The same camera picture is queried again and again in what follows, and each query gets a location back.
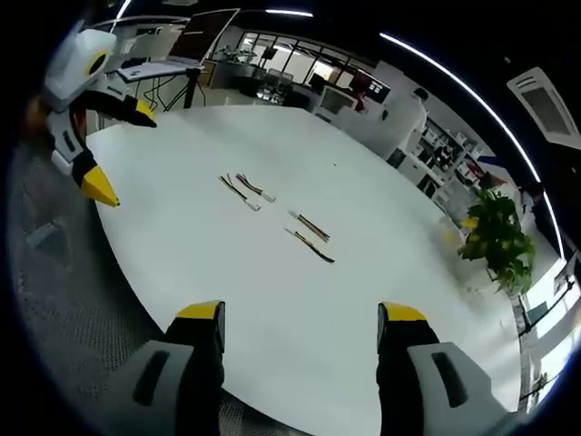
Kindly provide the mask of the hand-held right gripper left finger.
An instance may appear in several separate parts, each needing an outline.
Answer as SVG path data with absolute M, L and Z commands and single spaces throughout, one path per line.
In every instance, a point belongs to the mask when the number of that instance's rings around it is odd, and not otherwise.
M 219 435 L 225 302 L 190 304 L 107 382 L 104 435 Z

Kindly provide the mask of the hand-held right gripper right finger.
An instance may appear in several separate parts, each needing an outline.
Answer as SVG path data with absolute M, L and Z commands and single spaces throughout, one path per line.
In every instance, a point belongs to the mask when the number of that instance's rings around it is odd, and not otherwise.
M 518 426 L 490 377 L 418 310 L 378 305 L 377 353 L 381 435 L 509 435 Z

